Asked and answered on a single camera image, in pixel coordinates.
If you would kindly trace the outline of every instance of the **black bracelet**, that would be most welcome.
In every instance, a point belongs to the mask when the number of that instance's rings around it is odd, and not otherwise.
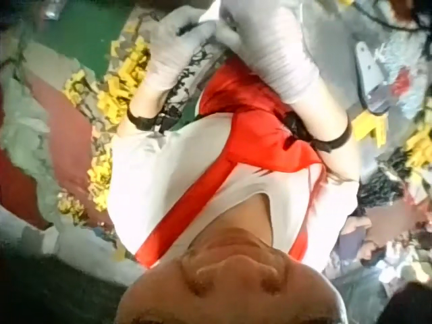
[[[132,115],[129,107],[126,115],[128,116],[129,122],[133,123],[138,130],[142,130],[144,132],[151,130],[157,119],[157,116],[154,118],[135,117]]]
[[[348,118],[348,125],[346,126],[344,133],[340,137],[336,138],[335,140],[330,140],[329,142],[324,142],[322,140],[313,138],[304,126],[303,121],[293,111],[289,112],[284,117],[282,122],[291,131],[295,138],[310,143],[310,145],[316,151],[330,153],[331,151],[344,146],[352,135],[352,125],[350,118]]]
[[[345,132],[341,136],[339,136],[335,140],[330,140],[329,142],[324,142],[322,140],[317,140],[316,138],[313,138],[310,142],[310,145],[316,151],[330,153],[335,149],[343,147],[347,143],[347,141],[349,141],[351,135],[352,135],[352,125],[350,119],[348,118],[348,125],[346,126]]]

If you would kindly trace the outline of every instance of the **red fabric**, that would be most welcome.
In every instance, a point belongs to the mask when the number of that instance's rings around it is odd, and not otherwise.
[[[87,170],[91,167],[92,126],[66,96],[30,71],[26,74],[33,97],[48,114],[49,152],[59,185],[73,194],[85,207],[88,224],[112,222],[106,211],[99,212],[88,198]]]
[[[199,109],[201,115],[233,113],[229,138],[217,160],[171,208],[136,253],[137,260],[146,267],[154,265],[169,250],[237,164],[286,173],[321,164],[310,145],[293,140],[280,122],[289,111],[287,106],[237,58],[229,60],[213,76]],[[303,231],[290,256],[301,261],[306,249],[307,232]]]

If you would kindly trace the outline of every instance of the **man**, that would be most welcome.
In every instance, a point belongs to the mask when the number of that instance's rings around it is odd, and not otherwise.
[[[347,323],[319,273],[356,208],[359,158],[346,112],[279,1],[223,0],[220,12],[234,29],[199,24],[203,12],[191,7],[161,21],[113,141],[109,214],[151,268],[125,293],[117,322]],[[212,36],[237,57],[209,82],[199,118],[149,131]],[[287,124],[304,124],[309,142]]]

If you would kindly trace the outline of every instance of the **gray surface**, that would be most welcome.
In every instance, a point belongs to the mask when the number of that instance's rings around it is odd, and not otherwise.
[[[360,268],[332,281],[345,301],[350,324],[375,324],[388,297],[378,280],[380,270]]]

